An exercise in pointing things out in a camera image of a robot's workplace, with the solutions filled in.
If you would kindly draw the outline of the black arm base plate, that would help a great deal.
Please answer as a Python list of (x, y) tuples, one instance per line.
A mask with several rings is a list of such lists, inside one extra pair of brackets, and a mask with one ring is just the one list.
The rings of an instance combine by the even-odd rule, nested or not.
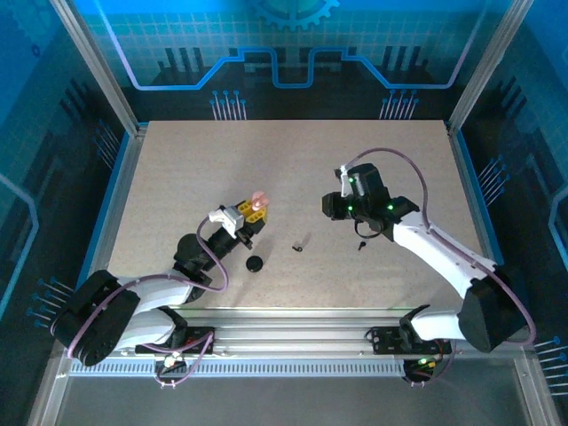
[(136, 354), (166, 355), (173, 352), (183, 354), (199, 354), (205, 349), (206, 354), (213, 352), (215, 329), (213, 327), (179, 327), (164, 343), (155, 343), (157, 349), (147, 344), (137, 345)]
[(371, 327), (365, 339), (374, 355), (449, 355), (453, 351), (449, 341), (425, 341), (402, 327)]

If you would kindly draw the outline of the aluminium frame rail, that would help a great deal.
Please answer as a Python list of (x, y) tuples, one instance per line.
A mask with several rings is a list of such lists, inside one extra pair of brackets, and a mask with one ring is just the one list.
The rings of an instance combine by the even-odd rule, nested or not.
[(179, 327), (213, 327), (213, 352), (229, 357), (334, 357), (372, 354), (365, 333), (371, 327), (398, 327), (398, 312), (362, 309), (190, 309), (161, 307), (132, 318), (100, 314), (87, 331), (71, 313), (57, 318), (51, 334), (63, 345), (79, 340), (73, 357), (96, 365), (118, 351), (164, 343)]

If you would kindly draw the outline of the aluminium frame post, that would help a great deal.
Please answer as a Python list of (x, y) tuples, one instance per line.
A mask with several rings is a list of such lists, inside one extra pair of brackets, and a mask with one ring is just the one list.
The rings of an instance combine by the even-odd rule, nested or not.
[(142, 141), (146, 125), (132, 111), (119, 83), (73, 0), (49, 0), (125, 131)]
[(447, 133), (455, 138), (466, 122), (469, 113), (476, 105), (480, 95), (500, 65), (506, 50), (521, 27), (534, 0), (511, 0), (509, 8), (493, 32), (480, 61), (465, 86), (447, 122)]

